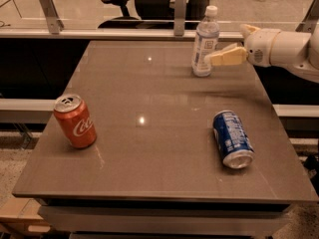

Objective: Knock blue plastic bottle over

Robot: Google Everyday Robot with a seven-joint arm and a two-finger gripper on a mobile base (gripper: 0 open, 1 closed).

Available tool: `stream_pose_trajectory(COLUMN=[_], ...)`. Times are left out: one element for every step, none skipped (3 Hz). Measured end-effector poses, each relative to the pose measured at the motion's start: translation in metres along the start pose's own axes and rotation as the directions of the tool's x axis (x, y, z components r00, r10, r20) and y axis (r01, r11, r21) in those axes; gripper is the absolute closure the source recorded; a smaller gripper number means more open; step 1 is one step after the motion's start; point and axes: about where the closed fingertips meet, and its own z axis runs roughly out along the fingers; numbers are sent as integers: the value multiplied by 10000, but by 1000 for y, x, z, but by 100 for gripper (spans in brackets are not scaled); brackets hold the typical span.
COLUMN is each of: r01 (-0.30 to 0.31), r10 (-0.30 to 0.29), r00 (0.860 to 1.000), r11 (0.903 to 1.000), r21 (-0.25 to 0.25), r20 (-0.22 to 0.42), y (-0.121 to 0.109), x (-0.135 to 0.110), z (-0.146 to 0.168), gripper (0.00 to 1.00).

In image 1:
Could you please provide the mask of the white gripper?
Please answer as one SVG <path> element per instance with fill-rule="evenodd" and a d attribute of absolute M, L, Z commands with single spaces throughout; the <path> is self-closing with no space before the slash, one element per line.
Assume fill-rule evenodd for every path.
<path fill-rule="evenodd" d="M 235 66 L 248 60 L 255 66 L 270 67 L 271 51 L 279 29 L 260 29 L 256 26 L 241 24 L 240 33 L 244 38 L 244 47 L 231 44 L 222 50 L 212 52 L 204 57 L 210 66 Z"/>

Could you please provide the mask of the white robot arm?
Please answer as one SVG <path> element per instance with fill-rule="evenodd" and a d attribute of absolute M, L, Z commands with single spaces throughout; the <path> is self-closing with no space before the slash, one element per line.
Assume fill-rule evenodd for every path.
<path fill-rule="evenodd" d="M 258 28 L 242 24 L 244 45 L 226 46 L 204 57 L 210 66 L 234 66 L 248 62 L 253 66 L 279 67 L 291 74 L 319 83 L 318 30 L 313 33 Z"/>

